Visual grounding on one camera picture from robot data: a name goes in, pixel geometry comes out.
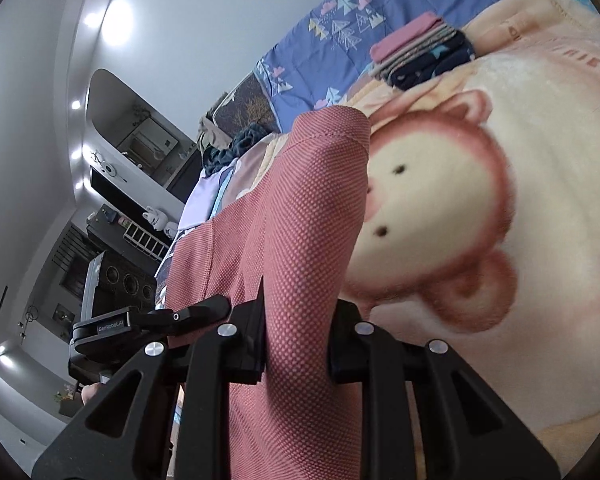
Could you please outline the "person's hand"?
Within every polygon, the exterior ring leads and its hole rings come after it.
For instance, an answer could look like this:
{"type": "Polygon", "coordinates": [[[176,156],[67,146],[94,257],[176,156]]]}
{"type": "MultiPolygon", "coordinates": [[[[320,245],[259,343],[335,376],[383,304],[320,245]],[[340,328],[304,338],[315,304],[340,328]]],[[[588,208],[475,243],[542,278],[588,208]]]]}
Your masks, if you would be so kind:
{"type": "Polygon", "coordinates": [[[90,402],[96,393],[102,388],[101,382],[95,382],[94,384],[84,386],[81,390],[81,400],[84,405],[90,402]]]}

